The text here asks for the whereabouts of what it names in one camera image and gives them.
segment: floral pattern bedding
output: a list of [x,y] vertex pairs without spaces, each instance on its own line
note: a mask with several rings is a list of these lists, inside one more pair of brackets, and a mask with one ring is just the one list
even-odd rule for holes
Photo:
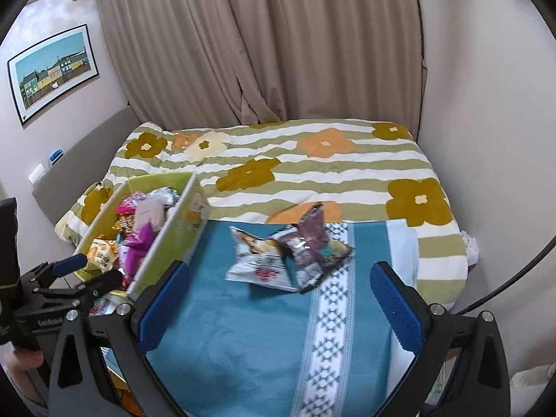
[[145,123],[57,225],[78,243],[113,190],[137,175],[196,171],[212,219],[296,222],[314,202],[326,222],[405,218],[419,238],[418,290],[452,304],[467,275],[465,247],[433,167],[403,125],[313,119],[166,132]]

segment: beige curtain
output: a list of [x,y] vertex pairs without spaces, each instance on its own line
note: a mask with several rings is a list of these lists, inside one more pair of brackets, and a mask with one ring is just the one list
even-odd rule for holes
[[131,105],[169,129],[305,118],[407,125],[417,0],[97,0]]

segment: metal screw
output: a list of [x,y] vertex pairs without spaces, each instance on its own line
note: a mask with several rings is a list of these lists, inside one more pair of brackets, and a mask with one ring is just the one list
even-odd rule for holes
[[118,307],[116,307],[116,313],[118,315],[127,315],[128,313],[130,313],[130,310],[131,306],[127,302],[124,302],[123,304],[120,304]]
[[491,321],[494,320],[494,315],[492,313],[490,313],[488,310],[481,313],[481,316],[483,317],[484,321],[491,322]]
[[442,315],[444,313],[444,308],[440,304],[433,304],[430,306],[430,311],[433,315]]
[[73,321],[79,316],[79,312],[75,309],[70,310],[66,313],[66,320]]

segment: wall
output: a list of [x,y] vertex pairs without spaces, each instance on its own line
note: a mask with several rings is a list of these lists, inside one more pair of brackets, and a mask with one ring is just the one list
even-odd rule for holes
[[[419,145],[480,262],[455,309],[556,232],[556,41],[530,0],[421,0],[429,75]],[[487,303],[510,373],[556,360],[556,252]]]
[[[60,97],[22,128],[8,83],[7,61],[44,38],[84,23],[99,76]],[[27,5],[0,47],[0,63],[5,65],[0,72],[0,181],[6,194],[18,200],[19,262],[27,271],[73,252],[37,206],[27,177],[38,163],[46,166],[53,151],[68,150],[127,100],[108,56],[96,0],[39,0]]]

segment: blue rubber pad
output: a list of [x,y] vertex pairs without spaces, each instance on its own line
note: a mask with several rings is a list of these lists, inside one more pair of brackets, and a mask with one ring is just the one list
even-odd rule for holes
[[52,265],[52,274],[55,277],[63,277],[87,266],[87,256],[77,254],[68,259],[60,260]]
[[369,276],[371,289],[401,347],[418,355],[423,349],[421,320],[378,263],[371,267]]
[[158,348],[166,328],[180,309],[190,283],[187,263],[176,268],[138,324],[137,346],[142,353]]

